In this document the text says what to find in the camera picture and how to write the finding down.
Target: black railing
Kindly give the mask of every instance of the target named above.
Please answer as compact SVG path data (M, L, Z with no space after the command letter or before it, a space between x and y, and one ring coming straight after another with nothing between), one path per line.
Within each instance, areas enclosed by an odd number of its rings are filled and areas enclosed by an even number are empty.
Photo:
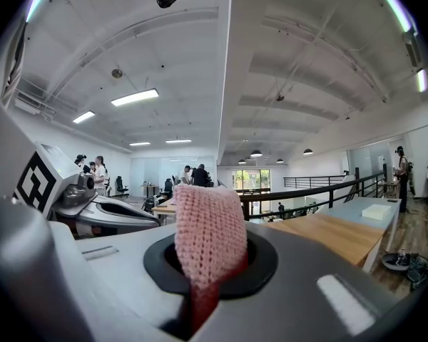
M363 177L358 180L347 181L336 185L325 186L325 187L317 187L313 189L304 189L304 190L295 190L295 191L287 191L287 192L272 192L270 194L257 194L253 197L247 195L241 195L240 200L243 203L243 214L245 220L255 219L255 218L263 218L263 217L271 217L273 215L283 216L284 214L293 213L293 212L306 212L308 209L313 207L319 207L320 205L328 204L331 208L333 207L333 203L345 199L345 201L350 201L355 197L355 195L362 197L379 197L382 196L383 189L379 188L379 183L384 181L384 173L378 172L377 174ZM370 185L365 186L365 183L374 180ZM334 197L334 193L336 190L343 189L345 187L352 187L349 194L343 195L341 197ZM264 214L250 214L250 203L251 202L263 202L268 200L283 200L283 199L294 199L296 197L307 197L310 195L322 194L323 192L329 192L330 197L329 200L325 202L319 202L317 204L311 204L306 207L299 207L296 209L286 209L283 212L269 212Z
M340 184L343 180L344 175L284 177L284 187L294 187L295 189L313 189L315 187Z

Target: white box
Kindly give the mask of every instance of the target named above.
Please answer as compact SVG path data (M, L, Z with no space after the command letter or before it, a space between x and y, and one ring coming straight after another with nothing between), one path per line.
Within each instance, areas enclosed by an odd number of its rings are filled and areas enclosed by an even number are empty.
M371 218L376 220L384 220L387 213L391 210L392 207L389 205L379 205L373 204L368 208L363 209L362 217Z

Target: ceiling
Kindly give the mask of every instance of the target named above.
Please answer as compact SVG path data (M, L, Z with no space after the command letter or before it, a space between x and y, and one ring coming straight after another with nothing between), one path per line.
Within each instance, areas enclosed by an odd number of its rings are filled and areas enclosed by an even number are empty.
M44 0L26 30L21 97L114 145L190 138L218 146L220 162L255 149L285 157L350 113L417 91L385 0L228 1ZM159 98L111 105L149 88ZM87 110L95 117L72 123Z

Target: wooden floor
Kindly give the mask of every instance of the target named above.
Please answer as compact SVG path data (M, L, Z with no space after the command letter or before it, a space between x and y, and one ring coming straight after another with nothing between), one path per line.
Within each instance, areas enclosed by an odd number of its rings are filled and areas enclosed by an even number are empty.
M398 252L403 247L406 252L416 252L428 259L428 202L425 199L408 198L407 209L409 212L399 215L398 228L390 252ZM410 292L410 281L406 279L405 273L391 271L381 262L389 236L390 229L382 239L371 275L396 297L402 299Z

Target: glass wall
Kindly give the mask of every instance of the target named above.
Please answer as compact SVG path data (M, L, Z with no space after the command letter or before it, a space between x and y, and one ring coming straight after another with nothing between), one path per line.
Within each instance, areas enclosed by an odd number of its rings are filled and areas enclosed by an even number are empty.
M269 170L236 170L232 172L233 189L239 195L269 194L271 191L271 176ZM250 202L251 214L268 213L270 201Z

